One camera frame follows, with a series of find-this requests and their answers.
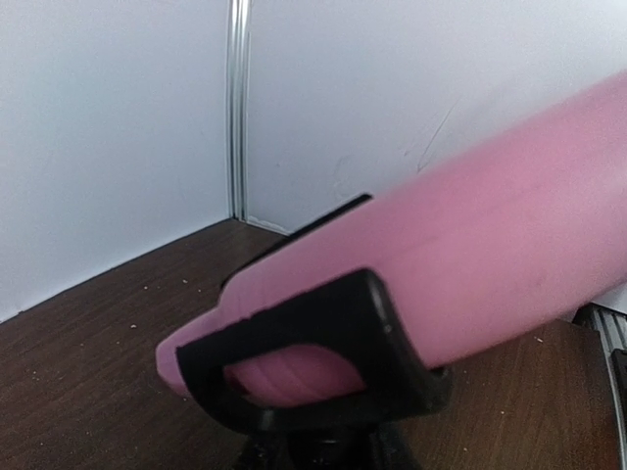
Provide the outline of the pink toy microphone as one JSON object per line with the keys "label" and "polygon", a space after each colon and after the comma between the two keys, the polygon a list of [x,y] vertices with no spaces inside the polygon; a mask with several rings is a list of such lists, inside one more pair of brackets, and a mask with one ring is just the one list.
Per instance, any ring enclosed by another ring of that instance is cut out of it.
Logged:
{"label": "pink toy microphone", "polygon": [[359,268],[438,367],[557,318],[626,279],[626,76],[436,164],[254,261],[156,349],[187,394],[184,344]]}

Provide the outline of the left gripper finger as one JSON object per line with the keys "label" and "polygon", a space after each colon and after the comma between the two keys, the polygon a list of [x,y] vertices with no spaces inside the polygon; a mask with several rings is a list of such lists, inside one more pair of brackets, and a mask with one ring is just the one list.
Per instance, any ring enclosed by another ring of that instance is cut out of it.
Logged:
{"label": "left gripper finger", "polygon": [[417,317],[428,211],[360,196],[231,273],[175,334],[175,388],[241,433],[356,425],[444,407],[451,375]]}

